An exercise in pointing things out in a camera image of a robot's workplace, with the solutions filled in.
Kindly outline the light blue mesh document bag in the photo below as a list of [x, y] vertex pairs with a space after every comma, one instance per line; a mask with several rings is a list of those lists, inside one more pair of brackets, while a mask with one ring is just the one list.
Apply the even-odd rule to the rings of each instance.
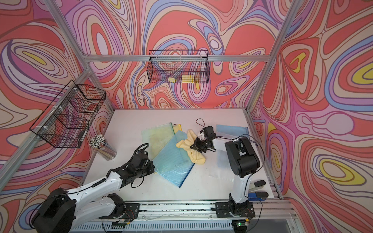
[[217, 125], [216, 135], [227, 139], [235, 139], [249, 135], [249, 129], [241, 126]]

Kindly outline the yellow wiping cloth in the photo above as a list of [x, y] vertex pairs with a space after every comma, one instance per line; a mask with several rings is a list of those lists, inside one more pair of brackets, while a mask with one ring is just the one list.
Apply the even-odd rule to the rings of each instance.
[[176, 144], [176, 147], [184, 149], [192, 163], [203, 165], [206, 162], [206, 158], [201, 152], [191, 148], [195, 142], [195, 139], [198, 139], [197, 135], [191, 129], [189, 129], [187, 131], [187, 139], [179, 141]]

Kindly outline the green zip document bag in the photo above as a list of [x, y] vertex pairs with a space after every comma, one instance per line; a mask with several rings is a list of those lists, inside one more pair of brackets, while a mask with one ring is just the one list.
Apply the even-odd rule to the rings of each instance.
[[146, 149], [150, 160], [153, 160], [174, 136], [172, 123], [166, 123], [141, 131], [142, 142], [148, 143]]

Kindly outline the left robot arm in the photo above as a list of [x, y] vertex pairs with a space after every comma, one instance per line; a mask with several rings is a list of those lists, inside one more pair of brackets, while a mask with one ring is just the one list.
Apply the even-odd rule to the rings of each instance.
[[29, 226], [39, 233], [68, 233], [97, 218], [125, 218], [132, 222], [138, 217], [138, 207], [126, 204], [116, 192], [154, 173], [148, 147], [148, 143], [141, 144], [127, 163], [110, 169], [96, 181], [69, 190], [52, 191], [31, 213]]

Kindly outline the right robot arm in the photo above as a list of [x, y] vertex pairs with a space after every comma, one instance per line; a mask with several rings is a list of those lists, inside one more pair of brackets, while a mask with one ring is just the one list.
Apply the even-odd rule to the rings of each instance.
[[192, 140], [190, 148], [198, 152], [221, 150], [226, 153], [230, 169], [235, 175], [233, 190], [227, 202], [215, 203], [212, 208], [218, 218], [244, 217], [252, 219], [255, 212], [248, 198], [248, 187], [252, 175], [260, 170], [258, 158], [248, 134], [235, 138], [217, 136], [212, 126], [203, 128], [200, 134]]

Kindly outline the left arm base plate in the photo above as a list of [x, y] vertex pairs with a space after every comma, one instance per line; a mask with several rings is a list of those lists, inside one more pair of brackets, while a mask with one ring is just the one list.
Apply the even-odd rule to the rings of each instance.
[[134, 220], [139, 216], [139, 203], [125, 203], [123, 207], [120, 207], [119, 210], [114, 210], [114, 214], [108, 216], [99, 217], [99, 219], [125, 219], [125, 220]]

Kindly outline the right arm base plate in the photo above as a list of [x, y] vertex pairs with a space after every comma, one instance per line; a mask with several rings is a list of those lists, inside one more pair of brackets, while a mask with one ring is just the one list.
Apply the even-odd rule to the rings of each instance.
[[252, 219], [255, 217], [255, 211], [251, 202], [234, 203], [234, 202], [219, 202], [215, 203], [215, 207], [211, 208], [212, 211], [216, 212], [218, 218], [228, 217], [243, 217]]

